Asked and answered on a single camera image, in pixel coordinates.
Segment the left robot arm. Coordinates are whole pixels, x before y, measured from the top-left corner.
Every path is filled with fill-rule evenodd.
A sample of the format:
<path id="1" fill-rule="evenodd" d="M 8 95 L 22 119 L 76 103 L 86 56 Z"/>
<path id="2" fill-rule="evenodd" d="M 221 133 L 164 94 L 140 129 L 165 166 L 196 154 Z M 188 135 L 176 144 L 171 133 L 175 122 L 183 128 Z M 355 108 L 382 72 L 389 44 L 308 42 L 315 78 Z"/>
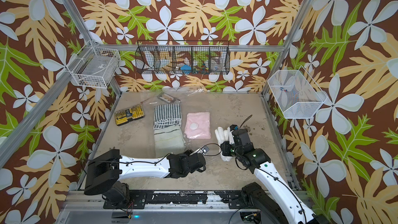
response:
<path id="1" fill-rule="evenodd" d="M 88 162 L 84 194 L 101 195 L 113 209 L 127 208 L 133 200 L 129 186 L 122 179 L 157 177 L 179 179 L 194 172 L 204 172 L 206 161 L 201 153 L 187 150 L 169 153 L 160 158 L 142 159 L 122 156 L 119 149 L 112 149 Z"/>

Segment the green white striped towel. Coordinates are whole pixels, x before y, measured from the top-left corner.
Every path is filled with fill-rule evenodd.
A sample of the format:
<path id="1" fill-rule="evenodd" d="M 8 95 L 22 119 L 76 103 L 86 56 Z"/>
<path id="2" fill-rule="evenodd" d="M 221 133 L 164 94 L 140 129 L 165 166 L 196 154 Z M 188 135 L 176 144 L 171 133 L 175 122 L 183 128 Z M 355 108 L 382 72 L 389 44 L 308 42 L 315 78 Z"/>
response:
<path id="1" fill-rule="evenodd" d="M 181 104 L 161 104 L 154 109 L 154 130 L 167 128 L 173 125 L 181 126 Z"/>

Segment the pale green towel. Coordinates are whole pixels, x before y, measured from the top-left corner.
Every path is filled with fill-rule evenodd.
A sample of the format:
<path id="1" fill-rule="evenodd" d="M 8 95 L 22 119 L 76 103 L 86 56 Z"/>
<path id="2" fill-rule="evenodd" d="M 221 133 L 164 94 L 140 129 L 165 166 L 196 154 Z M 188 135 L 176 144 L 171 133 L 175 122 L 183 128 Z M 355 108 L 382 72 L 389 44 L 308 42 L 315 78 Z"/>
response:
<path id="1" fill-rule="evenodd" d="M 179 125 L 154 130 L 155 155 L 163 157 L 169 153 L 185 151 L 185 140 Z"/>

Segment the clear plastic vacuum bag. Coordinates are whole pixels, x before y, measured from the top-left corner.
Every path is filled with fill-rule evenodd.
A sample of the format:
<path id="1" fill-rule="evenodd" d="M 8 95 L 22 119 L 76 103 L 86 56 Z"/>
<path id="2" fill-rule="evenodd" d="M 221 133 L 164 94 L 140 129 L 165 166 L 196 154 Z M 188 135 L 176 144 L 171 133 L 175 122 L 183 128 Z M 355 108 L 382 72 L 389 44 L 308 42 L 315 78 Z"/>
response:
<path id="1" fill-rule="evenodd" d="M 214 160 L 220 153 L 214 130 L 222 97 L 203 89 L 179 88 L 136 93 L 145 116 L 134 125 L 129 152 L 139 158 L 163 157 L 191 149 Z"/>

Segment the pink towel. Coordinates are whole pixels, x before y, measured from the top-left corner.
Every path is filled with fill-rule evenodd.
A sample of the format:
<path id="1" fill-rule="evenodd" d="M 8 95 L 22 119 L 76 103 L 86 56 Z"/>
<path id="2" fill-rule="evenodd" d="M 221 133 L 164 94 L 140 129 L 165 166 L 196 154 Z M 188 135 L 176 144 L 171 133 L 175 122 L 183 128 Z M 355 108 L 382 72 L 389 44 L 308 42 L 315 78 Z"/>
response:
<path id="1" fill-rule="evenodd" d="M 210 139 L 210 112 L 187 113 L 184 133 L 189 139 Z"/>

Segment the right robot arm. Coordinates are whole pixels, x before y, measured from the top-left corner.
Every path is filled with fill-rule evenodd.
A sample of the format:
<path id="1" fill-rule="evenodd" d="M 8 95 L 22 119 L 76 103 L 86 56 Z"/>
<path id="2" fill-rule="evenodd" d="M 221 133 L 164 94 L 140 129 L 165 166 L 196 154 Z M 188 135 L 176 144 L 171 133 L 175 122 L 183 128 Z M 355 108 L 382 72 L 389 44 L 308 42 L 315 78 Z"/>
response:
<path id="1" fill-rule="evenodd" d="M 261 186 L 251 183 L 245 186 L 243 199 L 247 204 L 261 210 L 275 224 L 328 224 L 323 215 L 317 215 L 289 187 L 278 173 L 270 157 L 261 148 L 254 148 L 247 129 L 231 125 L 226 130 L 215 130 L 223 160 L 234 158 L 243 170 L 249 170 L 266 187 L 270 195 L 262 192 Z"/>

